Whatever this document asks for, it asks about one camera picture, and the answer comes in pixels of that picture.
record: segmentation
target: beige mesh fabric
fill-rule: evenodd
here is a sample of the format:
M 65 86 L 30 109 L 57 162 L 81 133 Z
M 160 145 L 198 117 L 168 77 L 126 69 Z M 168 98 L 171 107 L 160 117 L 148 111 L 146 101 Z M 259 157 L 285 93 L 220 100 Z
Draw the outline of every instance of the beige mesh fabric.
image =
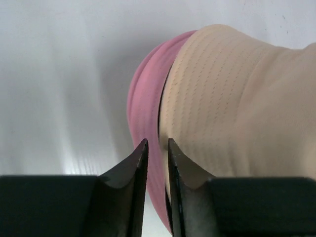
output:
M 292 50 L 202 28 L 169 73 L 159 135 L 166 180 L 168 138 L 215 176 L 316 178 L 316 44 Z

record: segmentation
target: black metal jaw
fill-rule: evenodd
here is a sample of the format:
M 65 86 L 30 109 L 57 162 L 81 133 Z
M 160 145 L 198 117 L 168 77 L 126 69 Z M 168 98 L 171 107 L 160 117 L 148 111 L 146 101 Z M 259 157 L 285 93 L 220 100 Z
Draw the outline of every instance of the black metal jaw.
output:
M 315 180 L 215 178 L 172 139 L 168 162 L 174 237 L 316 236 Z
M 170 139 L 174 237 L 316 236 L 316 182 L 216 178 Z M 0 237 L 141 237 L 148 166 L 143 140 L 100 176 L 0 177 Z
M 143 140 L 100 176 L 0 177 L 0 237 L 140 237 L 148 165 Z

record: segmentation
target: pink fabric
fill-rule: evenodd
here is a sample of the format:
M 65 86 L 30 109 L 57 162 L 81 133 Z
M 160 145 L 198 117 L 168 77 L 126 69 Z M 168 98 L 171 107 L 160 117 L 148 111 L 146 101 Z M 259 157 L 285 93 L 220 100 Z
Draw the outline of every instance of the pink fabric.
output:
M 169 69 L 182 45 L 194 32 L 186 32 L 156 47 L 136 70 L 127 99 L 127 120 L 134 146 L 144 138 L 149 142 L 147 190 L 158 216 L 169 231 L 158 139 L 159 104 Z

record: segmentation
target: white surface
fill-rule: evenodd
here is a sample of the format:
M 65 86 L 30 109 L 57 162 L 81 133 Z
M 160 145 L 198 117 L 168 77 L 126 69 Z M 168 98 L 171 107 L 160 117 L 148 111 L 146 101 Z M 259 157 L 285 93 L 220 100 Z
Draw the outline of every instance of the white surface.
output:
M 0 0 L 0 173 L 100 174 L 132 143 L 126 97 L 159 43 L 213 23 L 291 48 L 315 0 Z M 170 236 L 147 198 L 143 236 Z

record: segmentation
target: perforated fabric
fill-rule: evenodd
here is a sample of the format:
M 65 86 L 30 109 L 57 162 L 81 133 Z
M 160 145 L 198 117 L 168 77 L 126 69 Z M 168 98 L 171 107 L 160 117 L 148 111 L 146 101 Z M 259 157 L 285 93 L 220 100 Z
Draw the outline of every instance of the perforated fabric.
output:
M 224 25 L 195 32 L 162 97 L 165 179 L 168 138 L 215 176 L 316 178 L 315 65 L 316 44 L 275 47 Z

